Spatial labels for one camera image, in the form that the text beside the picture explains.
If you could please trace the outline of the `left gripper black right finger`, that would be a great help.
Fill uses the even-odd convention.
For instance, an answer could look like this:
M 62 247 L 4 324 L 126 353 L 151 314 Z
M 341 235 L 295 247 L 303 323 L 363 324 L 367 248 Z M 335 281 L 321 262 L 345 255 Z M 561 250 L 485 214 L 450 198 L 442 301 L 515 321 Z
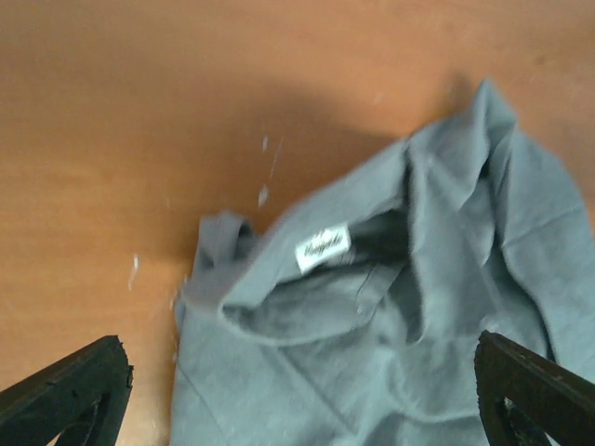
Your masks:
M 484 331 L 474 357 L 491 445 L 592 445 L 594 385 L 501 334 Z

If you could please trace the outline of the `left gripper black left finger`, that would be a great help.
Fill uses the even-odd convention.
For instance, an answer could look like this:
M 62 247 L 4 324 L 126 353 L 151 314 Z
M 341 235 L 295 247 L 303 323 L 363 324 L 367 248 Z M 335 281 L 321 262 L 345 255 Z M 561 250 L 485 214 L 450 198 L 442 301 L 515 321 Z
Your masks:
M 123 344 L 103 336 L 1 392 L 1 443 L 114 445 L 132 383 Z

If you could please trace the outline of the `grey button-up shirt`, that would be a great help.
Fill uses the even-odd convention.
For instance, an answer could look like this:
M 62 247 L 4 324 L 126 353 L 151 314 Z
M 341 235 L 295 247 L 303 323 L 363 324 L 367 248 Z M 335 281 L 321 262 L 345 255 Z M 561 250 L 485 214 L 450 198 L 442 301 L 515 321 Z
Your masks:
M 484 445 L 483 331 L 594 376 L 594 243 L 488 82 L 267 233 L 201 220 L 175 305 L 174 445 Z

